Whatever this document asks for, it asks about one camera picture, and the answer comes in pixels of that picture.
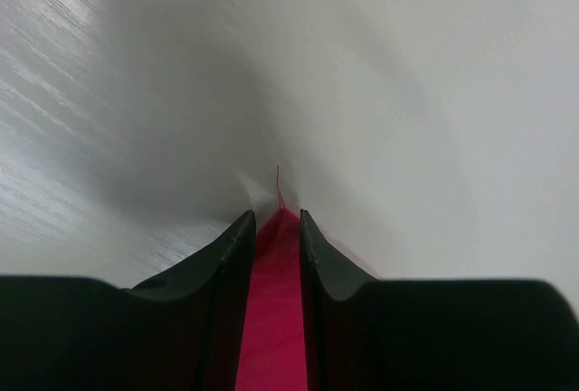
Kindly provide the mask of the magenta t shirt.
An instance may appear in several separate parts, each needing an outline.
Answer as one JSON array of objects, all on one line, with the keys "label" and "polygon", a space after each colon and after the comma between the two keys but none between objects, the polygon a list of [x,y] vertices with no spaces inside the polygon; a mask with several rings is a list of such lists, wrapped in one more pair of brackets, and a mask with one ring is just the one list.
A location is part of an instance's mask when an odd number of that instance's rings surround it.
[{"label": "magenta t shirt", "polygon": [[299,218],[285,204],[259,229],[235,388],[306,390],[307,368],[299,267]]}]

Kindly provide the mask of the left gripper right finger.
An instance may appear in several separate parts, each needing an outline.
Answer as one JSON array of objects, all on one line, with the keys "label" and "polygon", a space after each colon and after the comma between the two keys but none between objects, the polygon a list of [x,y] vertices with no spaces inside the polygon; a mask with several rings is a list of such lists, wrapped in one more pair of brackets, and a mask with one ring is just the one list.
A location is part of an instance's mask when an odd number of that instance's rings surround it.
[{"label": "left gripper right finger", "polygon": [[311,390],[578,387],[578,321],[546,281],[380,280],[307,211],[299,264]]}]

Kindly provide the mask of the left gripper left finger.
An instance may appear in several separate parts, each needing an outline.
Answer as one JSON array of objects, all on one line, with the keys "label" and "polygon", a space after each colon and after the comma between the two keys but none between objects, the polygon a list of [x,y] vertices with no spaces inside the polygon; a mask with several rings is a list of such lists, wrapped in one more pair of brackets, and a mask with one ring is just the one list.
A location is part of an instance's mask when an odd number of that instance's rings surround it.
[{"label": "left gripper left finger", "polygon": [[132,288],[91,278],[1,280],[4,390],[232,390],[256,234],[217,239]]}]

